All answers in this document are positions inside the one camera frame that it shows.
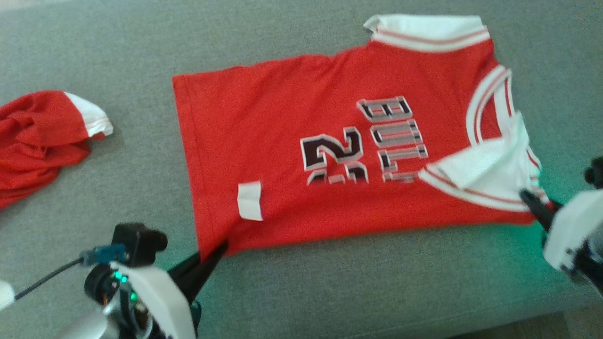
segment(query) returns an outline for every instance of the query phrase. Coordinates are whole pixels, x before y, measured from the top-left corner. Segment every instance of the basketball jersey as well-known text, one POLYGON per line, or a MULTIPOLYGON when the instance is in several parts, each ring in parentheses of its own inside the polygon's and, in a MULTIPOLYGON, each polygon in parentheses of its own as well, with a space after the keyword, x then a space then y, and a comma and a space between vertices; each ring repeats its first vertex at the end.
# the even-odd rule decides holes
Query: basketball jersey
POLYGON ((373 232, 529 224, 540 163, 477 16, 373 16, 370 41, 173 79, 205 258, 373 232))

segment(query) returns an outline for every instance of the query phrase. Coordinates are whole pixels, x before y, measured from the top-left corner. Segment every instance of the white tag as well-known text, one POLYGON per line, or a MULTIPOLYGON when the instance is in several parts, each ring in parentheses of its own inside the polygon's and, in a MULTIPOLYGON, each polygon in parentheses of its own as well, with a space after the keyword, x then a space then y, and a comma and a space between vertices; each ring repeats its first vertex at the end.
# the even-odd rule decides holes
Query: white tag
POLYGON ((239 184, 239 194, 236 198, 239 204, 239 215, 243 219, 262 221, 260 195, 262 184, 259 181, 239 184))

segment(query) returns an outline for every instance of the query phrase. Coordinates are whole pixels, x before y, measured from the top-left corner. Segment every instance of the red stripe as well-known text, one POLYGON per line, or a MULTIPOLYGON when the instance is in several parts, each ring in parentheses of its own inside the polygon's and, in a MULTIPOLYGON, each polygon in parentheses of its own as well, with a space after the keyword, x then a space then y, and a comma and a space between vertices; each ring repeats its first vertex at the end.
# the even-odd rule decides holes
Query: red stripe
POLYGON ((530 153, 526 151, 526 154, 528 155, 529 160, 534 164, 534 166, 540 169, 540 165, 538 165, 538 162, 530 155, 530 153))
POLYGON ((509 113, 509 116, 513 116, 513 114, 515 114, 515 112, 513 112, 513 110, 511 109, 511 95, 509 94, 509 87, 511 86, 511 83, 509 82, 509 78, 507 78, 507 81, 505 82, 505 97, 507 98, 507 112, 509 113))
MULTIPOLYGON (((429 172, 436 179, 438 179, 438 180, 440 180, 440 181, 448 184, 449 186, 451 186, 454 189, 458 189, 457 187, 455 187, 455 185, 452 182, 450 182, 450 181, 448 181, 448 180, 446 180, 446 179, 444 179, 444 178, 442 178, 442 177, 434 174, 432 171, 429 170, 429 168, 425 168, 425 169, 426 169, 427 172, 429 172)), ((502 202, 505 202, 505 203, 520 204, 520 205, 524 204, 523 201, 520 201, 520 200, 502 199, 502 198, 499 198, 499 197, 495 197, 493 195, 488 195, 488 194, 484 194, 484 193, 481 193, 481 192, 478 192, 478 191, 473 191, 471 189, 462 189, 462 190, 459 189, 459 191, 471 193, 473 195, 478 195, 480 197, 484 197, 484 198, 488 198, 488 199, 492 199, 492 200, 502 201, 502 202)))
POLYGON ((398 37, 400 39, 404 39, 404 40, 411 40, 411 41, 417 41, 417 42, 424 42, 424 43, 432 43, 434 45, 445 45, 447 43, 455 43, 455 42, 460 42, 466 39, 469 39, 471 37, 474 36, 478 36, 480 34, 486 33, 488 32, 488 29, 486 27, 484 27, 483 30, 481 31, 477 31, 474 33, 470 33, 464 36, 460 36, 454 39, 449 39, 449 40, 432 40, 432 39, 425 39, 425 38, 421 38, 421 37, 415 37, 415 36, 409 36, 406 34, 402 34, 402 33, 397 33, 397 32, 392 32, 392 31, 387 31, 387 30, 381 30, 379 28, 377 28, 377 30, 375 31, 376 33, 381 33, 387 36, 393 36, 393 37, 398 37))
POLYGON ((536 193, 539 198, 546 196, 546 192, 538 186, 532 186, 532 193, 536 193))
POLYGON ((479 99, 479 103, 478 103, 478 111, 475 113, 475 118, 473 121, 473 133, 475 134, 475 139, 479 140, 478 138, 478 128, 481 130, 481 126, 478 125, 478 117, 480 116, 480 107, 482 106, 482 103, 484 102, 484 100, 486 99, 486 96, 488 95, 488 93, 492 90, 492 87, 496 86, 498 81, 504 77, 504 76, 508 76, 509 75, 509 70, 505 70, 503 73, 499 74, 493 81, 492 83, 488 86, 488 88, 486 89, 486 91, 484 92, 483 96, 479 99))

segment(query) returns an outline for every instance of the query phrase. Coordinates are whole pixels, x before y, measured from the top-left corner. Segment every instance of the couch cushion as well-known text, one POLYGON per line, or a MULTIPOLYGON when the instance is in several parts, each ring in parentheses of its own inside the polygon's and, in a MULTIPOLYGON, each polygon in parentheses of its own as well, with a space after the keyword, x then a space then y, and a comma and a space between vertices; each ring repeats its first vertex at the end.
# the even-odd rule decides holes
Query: couch cushion
MULTIPOLYGON (((2 279, 23 290, 140 221, 169 238, 158 264, 195 251, 171 77, 361 45, 375 13, 478 14, 514 71, 515 106, 567 201, 601 115, 601 11, 562 0, 483 2, 74 0, 0 13, 0 102, 60 89, 115 125, 82 164, 0 212, 2 279)), ((443 337, 591 302, 542 259, 540 229, 505 226, 372 235, 225 259, 201 293, 204 338, 443 337)), ((61 274, 0 315, 6 338, 53 337, 92 309, 87 271, 61 274)))

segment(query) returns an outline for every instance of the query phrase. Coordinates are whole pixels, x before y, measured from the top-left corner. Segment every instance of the printed number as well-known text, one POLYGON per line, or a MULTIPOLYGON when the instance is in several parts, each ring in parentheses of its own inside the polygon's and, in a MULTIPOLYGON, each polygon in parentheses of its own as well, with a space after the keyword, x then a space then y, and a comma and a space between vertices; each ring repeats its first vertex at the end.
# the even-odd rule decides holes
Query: printed number
POLYGON ((345 182, 343 176, 327 176, 327 157, 330 155, 336 163, 344 163, 346 176, 354 182, 367 181, 367 168, 356 161, 362 157, 362 138, 356 127, 346 127, 343 130, 347 146, 332 136, 321 134, 300 140, 303 155, 304 170, 312 171, 307 184, 314 182, 345 182))
MULTIPOLYGON (((373 123, 370 133, 381 150, 377 156, 381 162, 382 178, 387 181, 413 182, 415 173, 398 172, 398 161, 413 158, 427 158, 427 148, 423 137, 412 118, 412 110, 404 97, 383 100, 360 100, 358 109, 373 123)), ((362 157, 362 138, 356 127, 343 130, 346 146, 329 135, 321 134, 300 140, 304 170, 312 171, 307 184, 316 182, 346 182, 343 175, 328 176, 327 157, 344 164, 346 177, 355 183, 368 182, 366 166, 358 160, 362 157)))

